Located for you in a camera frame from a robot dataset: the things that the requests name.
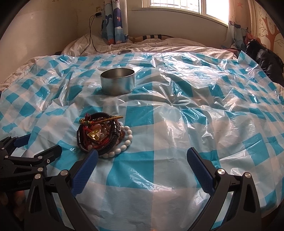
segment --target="silver tin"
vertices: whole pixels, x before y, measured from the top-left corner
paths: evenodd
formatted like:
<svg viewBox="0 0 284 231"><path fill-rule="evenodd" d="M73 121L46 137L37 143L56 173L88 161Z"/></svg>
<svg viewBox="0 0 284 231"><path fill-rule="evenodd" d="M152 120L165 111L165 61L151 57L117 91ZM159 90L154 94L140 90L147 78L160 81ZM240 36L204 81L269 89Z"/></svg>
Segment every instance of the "silver tin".
<svg viewBox="0 0 284 231"><path fill-rule="evenodd" d="M102 91L118 96L132 92L135 87L135 72L129 68L114 68L101 73Z"/></svg>

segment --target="blue gripper pad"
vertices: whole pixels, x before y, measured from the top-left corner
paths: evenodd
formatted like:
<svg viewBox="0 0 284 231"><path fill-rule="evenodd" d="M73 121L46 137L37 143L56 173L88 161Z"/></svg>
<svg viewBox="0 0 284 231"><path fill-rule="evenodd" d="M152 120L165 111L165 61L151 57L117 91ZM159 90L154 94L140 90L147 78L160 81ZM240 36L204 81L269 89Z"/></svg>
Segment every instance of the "blue gripper pad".
<svg viewBox="0 0 284 231"><path fill-rule="evenodd" d="M88 157L85 159L80 169L74 175L71 188L71 193L74 197L84 190L92 172L94 171L98 163L98 159L99 154L97 150L93 149L88 153Z"/></svg>
<svg viewBox="0 0 284 231"><path fill-rule="evenodd" d="M23 147L23 146L27 145L28 142L29 142L30 136L31 136L31 134L28 134L28 135L25 135L25 136L17 138L14 141L14 146L16 148L20 148L20 147Z"/></svg>
<svg viewBox="0 0 284 231"><path fill-rule="evenodd" d="M187 161L193 170L193 173L196 175L196 178L199 181L203 191L212 196L215 192L214 178L192 148L187 150L186 156Z"/></svg>

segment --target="curtain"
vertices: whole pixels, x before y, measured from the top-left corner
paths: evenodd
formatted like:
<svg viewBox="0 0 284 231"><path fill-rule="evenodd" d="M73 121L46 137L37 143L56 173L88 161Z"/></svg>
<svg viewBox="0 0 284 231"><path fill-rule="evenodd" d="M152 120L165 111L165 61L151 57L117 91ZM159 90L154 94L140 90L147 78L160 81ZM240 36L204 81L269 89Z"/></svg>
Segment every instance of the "curtain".
<svg viewBox="0 0 284 231"><path fill-rule="evenodd" d="M128 40L126 0L105 0L103 8L102 38L110 44Z"/></svg>
<svg viewBox="0 0 284 231"><path fill-rule="evenodd" d="M245 51L248 40L256 39L251 34L248 0L229 0L228 24L227 37L222 48L236 48Z"/></svg>

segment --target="blue and white checkered plastic sheet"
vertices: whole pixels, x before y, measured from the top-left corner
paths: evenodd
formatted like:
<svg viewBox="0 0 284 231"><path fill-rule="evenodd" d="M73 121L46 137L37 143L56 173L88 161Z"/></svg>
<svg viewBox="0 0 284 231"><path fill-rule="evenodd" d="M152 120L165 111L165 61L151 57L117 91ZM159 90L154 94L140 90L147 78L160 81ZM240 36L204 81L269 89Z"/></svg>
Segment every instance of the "blue and white checkered plastic sheet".
<svg viewBox="0 0 284 231"><path fill-rule="evenodd" d="M132 93L102 94L100 73L114 67L135 71ZM84 155L76 131L86 113L123 115L131 127L131 146L100 159L77 196L100 231L187 230L209 197L186 161L190 147L230 174L250 172L263 215L284 198L284 100L243 52L237 61L196 53L51 56L18 75L0 100L1 136L31 133L29 157L61 145L49 175Z"/></svg>

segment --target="yellow gem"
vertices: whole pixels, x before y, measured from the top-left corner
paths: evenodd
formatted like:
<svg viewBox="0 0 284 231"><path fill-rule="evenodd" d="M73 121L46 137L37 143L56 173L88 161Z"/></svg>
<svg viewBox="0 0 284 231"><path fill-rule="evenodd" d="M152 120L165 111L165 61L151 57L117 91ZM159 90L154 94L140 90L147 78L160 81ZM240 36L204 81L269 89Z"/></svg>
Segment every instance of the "yellow gem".
<svg viewBox="0 0 284 231"><path fill-rule="evenodd" d="M99 141L100 140L100 136L101 136L101 130L100 129L96 129L94 131L91 131L88 134L88 137L90 137L91 139L93 139L95 141Z"/></svg>

